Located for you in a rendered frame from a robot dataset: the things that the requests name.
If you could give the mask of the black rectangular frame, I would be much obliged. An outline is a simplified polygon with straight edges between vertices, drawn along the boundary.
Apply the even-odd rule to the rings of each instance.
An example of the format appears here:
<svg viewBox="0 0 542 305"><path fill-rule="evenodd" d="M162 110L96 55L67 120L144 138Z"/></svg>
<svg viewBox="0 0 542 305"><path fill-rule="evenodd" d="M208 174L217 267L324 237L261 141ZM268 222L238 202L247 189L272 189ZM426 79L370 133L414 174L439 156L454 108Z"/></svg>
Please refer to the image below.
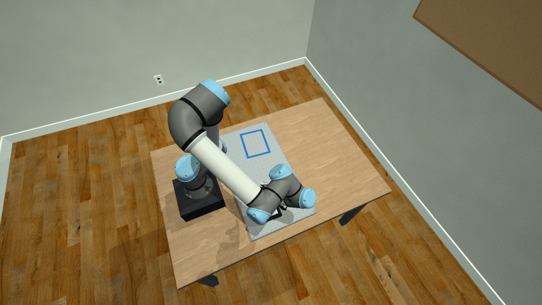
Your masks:
<svg viewBox="0 0 542 305"><path fill-rule="evenodd" d="M270 221L270 220L273 220L273 219L276 219L276 218L282 216L282 213L281 213L281 211L279 210L279 207L277 207L277 212L278 212L277 214L271 216L271 217L269 218L269 220L267 220L266 222L268 222L268 221Z"/></svg>

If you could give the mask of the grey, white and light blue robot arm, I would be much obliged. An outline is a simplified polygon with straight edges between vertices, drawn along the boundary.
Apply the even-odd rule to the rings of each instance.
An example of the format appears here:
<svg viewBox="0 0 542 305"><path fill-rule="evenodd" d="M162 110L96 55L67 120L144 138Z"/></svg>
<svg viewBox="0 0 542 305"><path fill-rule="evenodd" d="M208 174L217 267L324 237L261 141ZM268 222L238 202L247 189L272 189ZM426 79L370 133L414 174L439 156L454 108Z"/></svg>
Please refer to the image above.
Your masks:
<svg viewBox="0 0 542 305"><path fill-rule="evenodd" d="M229 104L225 89L206 79L170 107L171 136L181 150L191 154L179 158L174 167L187 198L198 201L211 194L213 182L205 175L210 171L249 207L246 214L256 224L264 225L277 207L285 211L287 207L312 208L317 199L314 190L305 188L286 164L271 169L271 181L263 190L226 155L219 123Z"/></svg>

